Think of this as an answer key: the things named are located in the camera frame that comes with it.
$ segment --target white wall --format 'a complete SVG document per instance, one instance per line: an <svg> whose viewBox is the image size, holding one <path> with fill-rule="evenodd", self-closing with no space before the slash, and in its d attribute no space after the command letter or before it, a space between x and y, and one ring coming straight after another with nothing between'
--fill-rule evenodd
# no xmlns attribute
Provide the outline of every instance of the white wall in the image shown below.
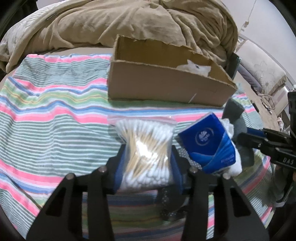
<svg viewBox="0 0 296 241"><path fill-rule="evenodd" d="M255 0L222 1L240 30ZM257 0L250 23L241 34L268 52L286 70L288 77L296 81L296 37L270 1Z"/></svg>
<svg viewBox="0 0 296 241"><path fill-rule="evenodd" d="M43 8L47 5L53 4L53 3L57 3L57 2L61 2L62 0L38 0L37 1L37 7L38 9Z"/></svg>

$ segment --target black metal bracket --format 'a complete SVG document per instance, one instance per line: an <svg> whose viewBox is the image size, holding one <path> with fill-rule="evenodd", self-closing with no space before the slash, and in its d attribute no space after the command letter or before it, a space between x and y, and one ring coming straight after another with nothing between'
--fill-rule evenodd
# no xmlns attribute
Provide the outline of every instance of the black metal bracket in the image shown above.
<svg viewBox="0 0 296 241"><path fill-rule="evenodd" d="M107 194L114 194L114 179L123 145L116 157L89 175L69 173L50 196L33 222L27 241L113 241ZM189 194L183 241L206 241L208 194L214 194L215 232L209 241L268 241L268 233L246 196L233 179L205 174L190 167L172 146L174 177L179 177L182 193ZM88 192L89 239L82 237L82 193Z"/></svg>
<svg viewBox="0 0 296 241"><path fill-rule="evenodd" d="M263 129L248 128L247 133L240 133L237 142L242 146L259 149L270 156L270 162L290 170L284 188L284 196L277 203L283 205L293 189L293 172L296 171L296 152L294 139L285 133Z"/></svg>

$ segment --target cotton swab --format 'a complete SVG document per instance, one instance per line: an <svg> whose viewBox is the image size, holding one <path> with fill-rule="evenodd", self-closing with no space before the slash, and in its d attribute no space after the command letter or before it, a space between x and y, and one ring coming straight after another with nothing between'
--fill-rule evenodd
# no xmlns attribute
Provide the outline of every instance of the cotton swab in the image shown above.
<svg viewBox="0 0 296 241"><path fill-rule="evenodd" d="M175 124L123 118L116 129L127 142L127 163L120 189L151 189L167 185L169 153Z"/></svg>

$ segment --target crumpled blanket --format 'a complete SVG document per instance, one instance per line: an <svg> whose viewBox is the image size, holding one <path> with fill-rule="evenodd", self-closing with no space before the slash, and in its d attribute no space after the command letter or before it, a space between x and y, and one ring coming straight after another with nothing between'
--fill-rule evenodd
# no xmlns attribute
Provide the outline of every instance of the crumpled blanket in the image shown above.
<svg viewBox="0 0 296 241"><path fill-rule="evenodd" d="M225 66L238 31L220 0L69 0L15 24L0 43L0 68L27 54L101 44L116 35L187 45Z"/></svg>

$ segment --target tissue packet logo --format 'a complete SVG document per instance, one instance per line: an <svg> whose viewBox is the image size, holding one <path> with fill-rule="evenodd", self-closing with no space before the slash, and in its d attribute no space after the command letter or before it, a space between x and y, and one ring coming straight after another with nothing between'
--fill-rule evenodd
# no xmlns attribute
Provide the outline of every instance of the tissue packet logo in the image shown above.
<svg viewBox="0 0 296 241"><path fill-rule="evenodd" d="M214 136L214 131L211 128L204 128L200 132L197 132L195 136L195 142L199 146L205 146L207 145L212 137Z"/></svg>

